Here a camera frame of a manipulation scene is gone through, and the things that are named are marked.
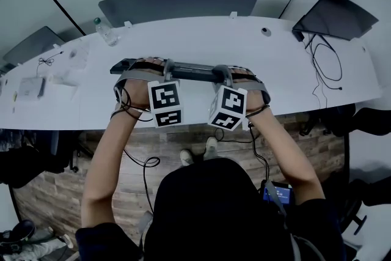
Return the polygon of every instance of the curved desk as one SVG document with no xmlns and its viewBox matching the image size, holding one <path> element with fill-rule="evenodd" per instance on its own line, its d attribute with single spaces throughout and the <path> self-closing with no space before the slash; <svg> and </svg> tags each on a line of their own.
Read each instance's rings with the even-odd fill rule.
<svg viewBox="0 0 391 261">
<path fill-rule="evenodd" d="M 0 128 L 34 130 L 99 130 L 105 129 L 115 106 L 113 85 L 118 76 L 110 68 L 123 58 L 161 56 L 176 62 L 206 65 L 240 65 L 250 68 L 265 84 L 271 96 L 275 115 L 325 108 L 326 99 L 318 84 L 311 58 L 292 35 L 291 21 L 260 17 L 180 18 L 136 24 L 117 28 L 120 36 L 115 47 L 109 47 L 98 34 L 91 34 L 61 46 L 63 54 L 56 56 L 51 67 L 42 64 L 42 76 L 61 76 L 78 85 L 74 95 L 70 88 L 48 80 L 44 96 L 37 101 L 22 102 L 13 95 L 22 78 L 36 75 L 38 57 L 8 72 L 1 78 Z M 271 30 L 271 36 L 261 33 Z M 339 82 L 327 81 L 323 88 L 327 106 L 370 100 L 381 96 L 370 53 L 361 40 L 350 42 L 327 38 L 336 50 L 343 69 Z M 322 42 L 316 38 L 313 45 Z M 84 70 L 72 70 L 69 54 L 83 46 L 89 51 Z M 56 49 L 42 58 L 52 56 Z M 335 55 L 320 46 L 316 58 L 323 72 L 338 77 L 340 69 Z M 183 93 L 185 124 L 205 123 L 214 97 L 211 83 L 180 82 Z M 136 127 L 150 127 L 153 122 L 138 122 Z"/>
</svg>

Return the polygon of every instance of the wooden floor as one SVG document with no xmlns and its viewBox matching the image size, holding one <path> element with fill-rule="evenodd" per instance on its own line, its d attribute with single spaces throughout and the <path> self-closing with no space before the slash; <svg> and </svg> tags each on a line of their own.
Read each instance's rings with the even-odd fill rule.
<svg viewBox="0 0 391 261">
<path fill-rule="evenodd" d="M 333 135 L 323 135 L 321 127 L 315 127 L 309 136 L 299 136 L 299 126 L 307 118 L 304 114 L 278 118 L 309 157 L 321 180 L 343 167 L 343 139 Z M 213 136 L 214 131 L 215 128 L 208 125 L 187 125 L 158 130 L 139 128 L 133 132 L 126 147 L 130 154 L 140 160 L 150 156 L 161 158 L 159 166 L 146 170 L 152 202 L 164 176 L 181 165 L 180 151 L 191 149 L 194 153 L 202 153 L 207 138 Z M 103 131 L 87 131 L 81 136 L 86 146 L 95 150 L 102 134 Z M 248 141 L 250 134 L 241 130 L 226 131 L 224 139 Z M 282 182 L 283 176 L 262 137 L 257 139 L 257 147 L 258 152 L 269 162 L 271 180 Z M 254 157 L 250 144 L 220 142 L 218 150 L 221 156 L 237 160 L 255 186 L 260 186 L 265 177 L 265 169 Z M 51 226 L 57 233 L 67 233 L 75 241 L 75 232 L 81 226 L 80 203 L 89 164 L 90 160 L 82 156 L 78 164 L 80 171 L 76 174 L 69 169 L 62 174 L 44 172 L 26 186 L 15 189 L 15 198 L 22 218 L 31 219 L 38 226 Z M 138 222 L 144 212 L 149 210 L 149 206 L 145 196 L 142 168 L 134 164 L 125 154 L 112 204 L 115 220 L 137 243 L 140 236 L 137 231 Z"/>
</svg>

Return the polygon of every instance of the plastic bottle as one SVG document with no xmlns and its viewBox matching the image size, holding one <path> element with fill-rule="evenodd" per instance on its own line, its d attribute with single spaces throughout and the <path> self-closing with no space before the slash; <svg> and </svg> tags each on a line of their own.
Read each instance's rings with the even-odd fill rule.
<svg viewBox="0 0 391 261">
<path fill-rule="evenodd" d="M 105 23 L 102 22 L 99 18 L 94 19 L 93 23 L 95 24 L 95 29 L 99 33 L 104 41 L 109 46 L 115 46 L 118 42 L 118 37 L 113 33 L 112 29 Z"/>
</svg>

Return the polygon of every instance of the sleeve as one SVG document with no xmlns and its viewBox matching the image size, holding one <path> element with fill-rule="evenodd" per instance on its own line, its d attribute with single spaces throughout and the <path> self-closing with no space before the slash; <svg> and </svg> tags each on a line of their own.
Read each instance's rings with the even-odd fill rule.
<svg viewBox="0 0 391 261">
<path fill-rule="evenodd" d="M 298 205 L 290 213 L 288 223 L 294 235 L 311 241 L 327 261 L 346 260 L 337 212 L 326 199 L 312 199 Z M 307 249 L 304 247 L 304 255 L 312 255 Z"/>
<path fill-rule="evenodd" d="M 142 253 L 135 243 L 114 223 L 103 223 L 76 232 L 82 261 L 139 260 Z"/>
</svg>

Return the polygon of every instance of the shoe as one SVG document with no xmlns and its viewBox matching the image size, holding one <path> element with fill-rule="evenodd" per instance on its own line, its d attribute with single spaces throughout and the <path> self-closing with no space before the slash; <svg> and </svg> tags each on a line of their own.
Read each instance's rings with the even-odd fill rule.
<svg viewBox="0 0 391 261">
<path fill-rule="evenodd" d="M 204 160 L 210 160 L 219 158 L 217 155 L 217 139 L 215 137 L 209 137 L 206 141 L 205 153 L 203 154 Z"/>
<path fill-rule="evenodd" d="M 217 151 L 217 145 L 218 145 L 217 139 L 215 137 L 209 137 L 208 140 L 206 141 L 205 153 L 209 152 L 210 150 Z"/>
<path fill-rule="evenodd" d="M 69 249 L 73 248 L 71 238 L 67 234 L 60 236 L 60 238 L 67 244 Z"/>
<path fill-rule="evenodd" d="M 189 166 L 190 164 L 193 164 L 193 155 L 191 152 L 187 149 L 183 149 L 180 154 L 180 158 L 182 161 L 183 166 Z"/>
</svg>

